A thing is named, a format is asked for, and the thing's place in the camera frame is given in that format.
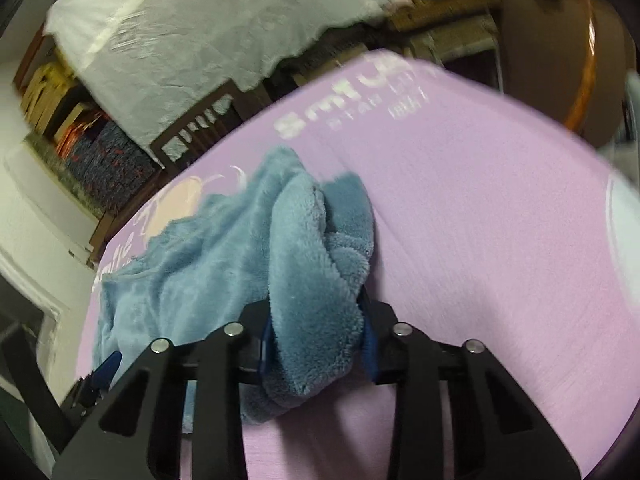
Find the pink tablecloth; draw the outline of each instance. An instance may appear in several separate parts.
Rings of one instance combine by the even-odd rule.
[[[373,296],[434,339],[485,341],[586,475],[640,398],[640,202],[560,126],[385,52],[269,108],[113,239],[78,374],[90,370],[100,276],[143,252],[204,193],[236,192],[282,142],[318,178],[353,170],[364,181],[376,219]],[[352,377],[247,429],[250,478],[383,479],[393,402],[388,387]]]

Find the fuzzy blue cloth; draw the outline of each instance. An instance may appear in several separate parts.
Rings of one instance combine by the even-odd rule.
[[[359,177],[318,184],[295,152],[276,148],[244,191],[206,197],[194,216],[172,221],[145,254],[103,277],[94,364],[119,350],[117,380],[153,339],[198,341],[268,294],[276,362],[262,386],[242,386],[241,407],[245,422],[269,420],[350,370],[372,251]],[[187,433],[193,403],[190,385]]]

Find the dark green floor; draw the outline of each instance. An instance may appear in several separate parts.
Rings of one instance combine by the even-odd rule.
[[[33,458],[27,407],[2,388],[0,388],[0,418],[6,422],[22,448]]]

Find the folded towel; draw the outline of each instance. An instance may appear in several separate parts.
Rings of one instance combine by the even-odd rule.
[[[170,222],[145,254],[103,277],[94,364],[119,350],[117,380],[153,339],[203,339],[268,295],[276,362],[261,386],[242,386],[241,407],[245,422],[269,420],[350,370],[372,250],[360,179],[318,184],[295,152],[276,148],[243,192],[206,197],[194,216]],[[190,387],[187,433],[193,402]]]

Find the white fabric cover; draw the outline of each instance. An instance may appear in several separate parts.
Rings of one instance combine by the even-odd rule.
[[[58,0],[46,32],[104,110],[148,150],[227,79],[252,89],[327,27],[378,16],[389,1]]]

